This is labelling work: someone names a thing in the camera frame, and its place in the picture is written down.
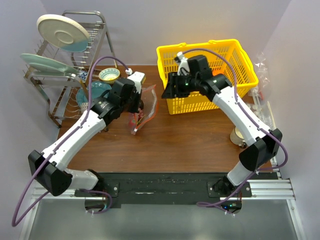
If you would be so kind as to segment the clear zip top bag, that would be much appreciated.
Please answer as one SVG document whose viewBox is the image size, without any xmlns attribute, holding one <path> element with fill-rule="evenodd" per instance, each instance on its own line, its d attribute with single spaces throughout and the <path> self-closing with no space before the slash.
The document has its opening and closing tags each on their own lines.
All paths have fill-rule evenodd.
<svg viewBox="0 0 320 240">
<path fill-rule="evenodd" d="M 134 114 L 131 113 L 129 115 L 129 122 L 128 127 L 130 129 L 130 133 L 132 135 L 135 135 L 147 122 L 152 120 L 158 111 L 158 98 L 156 94 L 156 84 L 151 85 L 149 87 L 142 88 L 142 94 L 141 94 L 141 104 L 138 110 L 143 110 L 144 118 L 142 119 L 141 123 L 137 125 L 136 128 L 130 128 L 129 122 L 134 119 Z"/>
</svg>

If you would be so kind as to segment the red grape bunch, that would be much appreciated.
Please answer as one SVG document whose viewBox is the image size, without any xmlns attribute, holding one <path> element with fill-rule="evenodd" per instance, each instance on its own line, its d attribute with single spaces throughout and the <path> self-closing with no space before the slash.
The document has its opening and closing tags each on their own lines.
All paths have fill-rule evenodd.
<svg viewBox="0 0 320 240">
<path fill-rule="evenodd" d="M 134 124 L 136 124 L 136 125 L 139 125 L 139 124 L 142 122 L 144 116 L 145 116 L 145 114 L 144 114 L 143 110 L 140 109 L 140 110 L 139 110 L 139 113 L 135 113 L 135 114 L 133 115 L 133 120 L 132 120 L 132 122 L 133 122 Z"/>
</svg>

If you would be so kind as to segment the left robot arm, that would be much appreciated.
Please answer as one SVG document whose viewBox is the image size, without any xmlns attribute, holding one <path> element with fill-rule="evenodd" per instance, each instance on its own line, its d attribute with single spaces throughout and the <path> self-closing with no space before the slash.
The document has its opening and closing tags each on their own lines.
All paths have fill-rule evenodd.
<svg viewBox="0 0 320 240">
<path fill-rule="evenodd" d="M 67 189 L 85 189 L 99 196 L 104 184 L 93 170 L 71 170 L 68 165 L 75 154 L 97 133 L 105 129 L 122 112 L 137 113 L 146 77 L 135 72 L 127 78 L 117 79 L 108 93 L 94 98 L 92 106 L 55 143 L 42 152 L 33 150 L 28 155 L 32 176 L 53 196 Z"/>
</svg>

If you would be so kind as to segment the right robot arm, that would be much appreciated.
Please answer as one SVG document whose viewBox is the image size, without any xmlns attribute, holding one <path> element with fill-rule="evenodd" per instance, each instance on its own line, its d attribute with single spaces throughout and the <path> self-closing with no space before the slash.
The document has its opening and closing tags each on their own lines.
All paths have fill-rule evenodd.
<svg viewBox="0 0 320 240">
<path fill-rule="evenodd" d="M 235 87 L 222 74 L 213 75 L 204 55 L 186 58 L 178 52 L 174 59 L 178 64 L 176 72 L 168 74 L 163 99 L 188 97 L 191 92 L 199 92 L 217 105 L 231 120 L 243 136 L 247 148 L 239 154 L 236 166 L 214 184 L 215 191 L 233 197 L 240 190 L 245 179 L 273 158 L 279 149 L 282 133 L 271 130 L 249 109 L 235 93 Z"/>
</svg>

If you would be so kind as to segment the orange fruit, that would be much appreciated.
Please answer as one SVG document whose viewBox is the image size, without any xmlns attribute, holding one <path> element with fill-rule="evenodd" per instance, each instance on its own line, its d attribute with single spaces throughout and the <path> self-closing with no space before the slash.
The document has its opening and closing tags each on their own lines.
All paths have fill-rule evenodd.
<svg viewBox="0 0 320 240">
<path fill-rule="evenodd" d="M 213 74 L 214 76 L 219 75 L 219 74 L 223 74 L 223 73 L 224 73 L 223 70 L 214 70 L 214 71 L 212 72 L 212 74 Z"/>
</svg>

